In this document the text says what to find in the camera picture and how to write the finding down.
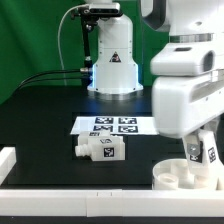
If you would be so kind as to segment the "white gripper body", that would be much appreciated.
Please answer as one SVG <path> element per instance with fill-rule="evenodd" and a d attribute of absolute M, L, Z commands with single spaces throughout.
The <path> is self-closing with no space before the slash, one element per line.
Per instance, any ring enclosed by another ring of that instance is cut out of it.
<path fill-rule="evenodd" d="M 152 114 L 162 136 L 182 138 L 224 113 L 224 69 L 197 77 L 159 77 Z"/>

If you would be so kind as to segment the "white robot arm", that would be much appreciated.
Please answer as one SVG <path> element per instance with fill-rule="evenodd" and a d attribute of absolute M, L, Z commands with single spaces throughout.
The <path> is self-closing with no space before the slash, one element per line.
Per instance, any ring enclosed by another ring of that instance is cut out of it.
<path fill-rule="evenodd" d="M 89 89 L 100 94 L 140 90 L 132 61 L 132 30 L 113 0 L 86 0 L 99 16 L 99 58 Z M 221 167 L 214 133 L 205 125 L 224 113 L 224 0 L 140 0 L 143 21 L 167 32 L 169 42 L 152 58 L 152 114 L 157 132 L 182 139 L 190 172 L 209 176 Z"/>

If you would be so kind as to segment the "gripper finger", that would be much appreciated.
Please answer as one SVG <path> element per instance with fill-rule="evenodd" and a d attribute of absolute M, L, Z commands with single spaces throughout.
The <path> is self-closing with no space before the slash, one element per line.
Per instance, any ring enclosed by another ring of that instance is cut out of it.
<path fill-rule="evenodd" d="M 212 119 L 209 122 L 209 130 L 214 133 L 217 133 L 219 123 L 220 123 L 220 117 L 216 117 L 216 118 Z"/>
<path fill-rule="evenodd" d="M 199 132 L 194 131 L 182 138 L 188 168 L 191 174 L 198 175 L 202 168 L 203 143 Z"/>

